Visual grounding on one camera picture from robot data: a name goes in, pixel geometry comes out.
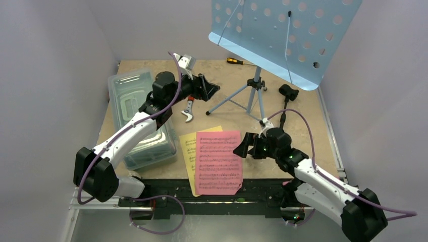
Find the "black microphone stand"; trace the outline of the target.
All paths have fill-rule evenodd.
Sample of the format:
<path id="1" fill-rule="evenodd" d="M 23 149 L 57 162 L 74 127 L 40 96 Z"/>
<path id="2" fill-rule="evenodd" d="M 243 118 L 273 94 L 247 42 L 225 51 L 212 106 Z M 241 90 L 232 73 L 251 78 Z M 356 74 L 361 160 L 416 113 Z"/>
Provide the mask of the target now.
<path id="1" fill-rule="evenodd" d="M 298 94 L 299 90 L 291 88 L 289 85 L 284 84 L 279 88 L 279 93 L 284 96 L 284 107 L 283 109 L 287 108 L 289 101 L 294 101 Z M 280 117 L 280 128 L 284 128 L 284 124 L 286 122 L 286 112 L 283 111 Z"/>

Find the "red handled adjustable wrench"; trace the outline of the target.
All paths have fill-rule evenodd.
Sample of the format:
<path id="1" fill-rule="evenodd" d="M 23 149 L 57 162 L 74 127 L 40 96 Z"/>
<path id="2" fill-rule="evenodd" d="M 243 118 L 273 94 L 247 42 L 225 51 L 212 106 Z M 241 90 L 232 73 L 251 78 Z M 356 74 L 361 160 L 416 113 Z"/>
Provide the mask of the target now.
<path id="1" fill-rule="evenodd" d="M 193 102 L 194 102 L 194 98 L 192 96 L 188 96 L 186 107 L 183 111 L 181 111 L 181 114 L 186 116 L 186 120 L 185 120 L 186 123 L 189 123 L 193 120 L 193 112 L 192 112 Z"/>

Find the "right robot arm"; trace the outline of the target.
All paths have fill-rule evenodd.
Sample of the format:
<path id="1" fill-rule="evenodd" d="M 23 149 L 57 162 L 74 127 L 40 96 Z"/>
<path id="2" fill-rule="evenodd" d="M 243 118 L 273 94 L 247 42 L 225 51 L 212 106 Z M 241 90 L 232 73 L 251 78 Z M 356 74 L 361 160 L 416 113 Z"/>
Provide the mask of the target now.
<path id="1" fill-rule="evenodd" d="M 280 128 L 261 134 L 246 133 L 233 153 L 245 158 L 274 159 L 280 170 L 293 176 L 283 186 L 283 206 L 308 205 L 337 223 L 350 241 L 371 241 L 388 226 L 377 195 L 370 189 L 350 186 L 313 163 L 291 146 L 291 137 Z"/>

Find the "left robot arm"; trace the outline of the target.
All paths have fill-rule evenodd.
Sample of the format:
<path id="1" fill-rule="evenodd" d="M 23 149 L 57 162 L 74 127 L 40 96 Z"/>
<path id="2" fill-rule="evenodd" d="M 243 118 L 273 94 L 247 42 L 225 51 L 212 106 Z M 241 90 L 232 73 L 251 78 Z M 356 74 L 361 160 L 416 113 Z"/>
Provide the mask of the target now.
<path id="1" fill-rule="evenodd" d="M 82 147 L 77 152 L 73 183 L 78 187 L 78 203 L 105 202 L 119 196 L 131 198 L 137 206 L 148 204 L 150 192 L 143 181 L 117 176 L 116 167 L 138 143 L 163 126 L 173 114 L 173 105 L 188 97 L 209 101 L 219 90 L 220 86 L 210 83 L 203 74 L 176 80 L 171 72 L 158 73 L 146 101 L 126 125 L 94 148 Z"/>

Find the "pink sheet music page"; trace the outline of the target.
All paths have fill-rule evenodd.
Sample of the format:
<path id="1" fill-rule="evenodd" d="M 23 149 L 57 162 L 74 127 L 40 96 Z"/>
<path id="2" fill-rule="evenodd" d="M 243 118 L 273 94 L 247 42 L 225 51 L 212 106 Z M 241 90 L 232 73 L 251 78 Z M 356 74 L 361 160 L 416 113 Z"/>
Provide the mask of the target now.
<path id="1" fill-rule="evenodd" d="M 243 183 L 242 158 L 233 150 L 240 131 L 196 134 L 195 192 L 198 195 L 235 195 Z"/>

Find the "blue perforated music stand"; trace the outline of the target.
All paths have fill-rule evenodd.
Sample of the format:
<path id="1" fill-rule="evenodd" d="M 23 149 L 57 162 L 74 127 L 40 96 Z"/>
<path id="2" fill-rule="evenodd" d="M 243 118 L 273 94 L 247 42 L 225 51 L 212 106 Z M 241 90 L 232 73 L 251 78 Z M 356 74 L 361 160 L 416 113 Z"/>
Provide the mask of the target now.
<path id="1" fill-rule="evenodd" d="M 212 1 L 212 43 L 303 90 L 319 87 L 361 1 Z"/>

